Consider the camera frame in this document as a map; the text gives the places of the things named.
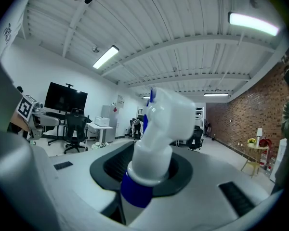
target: black office chair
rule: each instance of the black office chair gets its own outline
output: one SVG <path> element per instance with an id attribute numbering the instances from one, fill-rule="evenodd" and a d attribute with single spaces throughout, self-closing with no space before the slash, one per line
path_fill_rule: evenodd
<path id="1" fill-rule="evenodd" d="M 66 145 L 66 150 L 63 152 L 66 154 L 67 151 L 71 149 L 76 149 L 79 152 L 79 148 L 85 148 L 80 146 L 80 142 L 83 142 L 86 138 L 85 128 L 88 118 L 83 115 L 67 114 L 66 115 L 66 125 L 67 132 L 65 135 L 65 141 L 70 144 Z M 73 137 L 74 131 L 77 133 L 77 137 Z"/>
<path id="2" fill-rule="evenodd" d="M 81 116 L 84 116 L 84 115 L 85 115 L 85 113 L 84 113 L 83 110 L 81 110 L 81 109 L 76 109 L 76 108 L 72 108 L 71 114 L 79 115 L 79 116 L 80 116 L 80 115 L 81 115 Z"/>
<path id="3" fill-rule="evenodd" d="M 186 142 L 190 150 L 200 149 L 202 147 L 202 133 L 203 130 L 199 126 L 195 126 L 192 137 Z"/>

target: red object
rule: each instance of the red object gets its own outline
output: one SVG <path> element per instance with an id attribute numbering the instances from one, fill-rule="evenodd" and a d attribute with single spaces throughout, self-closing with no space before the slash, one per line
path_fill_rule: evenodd
<path id="1" fill-rule="evenodd" d="M 271 148 L 272 141 L 270 139 L 262 139 L 262 140 L 259 141 L 259 146 L 260 147 L 268 146 L 269 148 Z"/>
<path id="2" fill-rule="evenodd" d="M 259 141 L 259 146 L 260 147 L 265 147 L 265 146 L 269 147 L 268 151 L 264 151 L 263 152 L 263 153 L 267 154 L 266 163 L 265 163 L 267 165 L 269 163 L 269 160 L 270 160 L 271 156 L 272 156 L 271 155 L 272 154 L 272 141 L 270 139 L 267 139 L 267 138 L 261 139 Z"/>

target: flowers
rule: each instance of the flowers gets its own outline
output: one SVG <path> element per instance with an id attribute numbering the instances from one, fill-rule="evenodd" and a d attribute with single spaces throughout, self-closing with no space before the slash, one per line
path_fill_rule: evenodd
<path id="1" fill-rule="evenodd" d="M 257 140 L 255 138 L 251 138 L 249 140 L 247 140 L 247 144 L 255 144 L 257 142 Z"/>
<path id="2" fill-rule="evenodd" d="M 95 144 L 93 144 L 91 146 L 91 148 L 94 150 L 94 149 L 97 149 L 97 148 L 103 148 L 103 147 L 105 147 L 107 145 L 109 145 L 107 142 L 105 142 L 105 143 L 104 142 L 102 142 L 102 143 L 96 142 Z"/>

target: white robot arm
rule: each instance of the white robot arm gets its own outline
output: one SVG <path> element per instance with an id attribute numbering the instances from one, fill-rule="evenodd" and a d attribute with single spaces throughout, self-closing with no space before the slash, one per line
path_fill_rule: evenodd
<path id="1" fill-rule="evenodd" d="M 30 141 L 40 139 L 46 126 L 55 127 L 60 124 L 58 118 L 46 115 L 43 104 L 30 95 L 23 95 L 16 110 L 28 124 L 30 129 L 30 138 L 28 140 Z"/>

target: ceiling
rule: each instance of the ceiling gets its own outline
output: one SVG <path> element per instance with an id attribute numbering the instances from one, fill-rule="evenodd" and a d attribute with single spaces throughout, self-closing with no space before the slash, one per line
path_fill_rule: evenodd
<path id="1" fill-rule="evenodd" d="M 151 87 L 182 92 L 197 101 L 208 92 L 237 96 L 285 53 L 275 37 L 232 26 L 228 12 L 244 13 L 280 28 L 267 0 L 29 0 L 18 36 L 139 96 Z M 119 53 L 99 69 L 93 64 L 112 45 Z"/>

